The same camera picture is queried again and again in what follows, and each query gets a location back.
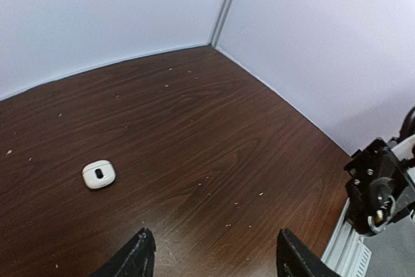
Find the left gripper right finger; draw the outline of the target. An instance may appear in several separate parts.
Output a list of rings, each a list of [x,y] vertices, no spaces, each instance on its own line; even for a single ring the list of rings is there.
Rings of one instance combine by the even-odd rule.
[[[287,228],[278,233],[276,268],[278,277],[338,276]]]

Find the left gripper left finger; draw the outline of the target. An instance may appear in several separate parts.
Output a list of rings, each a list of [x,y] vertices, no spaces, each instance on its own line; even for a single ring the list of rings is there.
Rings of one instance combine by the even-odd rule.
[[[154,275],[156,242],[148,228],[140,229],[109,261],[89,276],[144,276]]]

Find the white earbud charging case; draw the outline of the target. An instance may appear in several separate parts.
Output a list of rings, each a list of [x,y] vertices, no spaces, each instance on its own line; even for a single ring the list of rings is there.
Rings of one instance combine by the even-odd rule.
[[[101,189],[112,184],[116,179],[116,172],[108,160],[98,160],[85,166],[82,178],[88,189]]]

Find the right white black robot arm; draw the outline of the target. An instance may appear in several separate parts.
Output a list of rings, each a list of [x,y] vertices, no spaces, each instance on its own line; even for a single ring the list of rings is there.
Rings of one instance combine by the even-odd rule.
[[[393,154],[399,161],[414,167],[414,107],[405,116],[399,136],[394,141],[396,144],[392,147]]]

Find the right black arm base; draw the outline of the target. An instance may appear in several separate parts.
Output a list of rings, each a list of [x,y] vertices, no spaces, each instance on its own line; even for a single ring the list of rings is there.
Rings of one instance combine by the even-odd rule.
[[[393,146],[377,138],[344,166],[351,177],[346,220],[361,235],[380,234],[414,211],[414,167],[399,161]]]

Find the aluminium front rail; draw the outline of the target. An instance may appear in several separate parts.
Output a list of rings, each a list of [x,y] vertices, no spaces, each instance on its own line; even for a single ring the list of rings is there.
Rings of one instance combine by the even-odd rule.
[[[349,204],[347,199],[321,260],[339,276],[365,277],[372,251],[364,244],[364,237],[346,220]]]

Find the right aluminium frame post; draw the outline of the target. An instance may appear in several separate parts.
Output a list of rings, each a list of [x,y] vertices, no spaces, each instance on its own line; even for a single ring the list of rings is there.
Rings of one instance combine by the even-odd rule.
[[[219,38],[222,33],[232,2],[233,0],[222,0],[220,10],[217,14],[217,18],[215,20],[213,30],[211,32],[211,36],[209,39],[209,45],[212,47],[216,47],[219,42]]]

